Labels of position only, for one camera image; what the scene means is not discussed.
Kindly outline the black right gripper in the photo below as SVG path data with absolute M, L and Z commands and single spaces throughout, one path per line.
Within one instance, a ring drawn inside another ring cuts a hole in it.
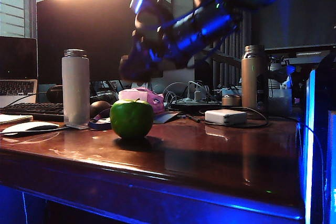
M 163 77 L 163 41 L 160 28 L 173 19 L 170 3 L 166 0 L 131 0 L 135 13 L 132 48 L 123 61 L 141 62 L 147 57 L 146 68 L 151 78 Z

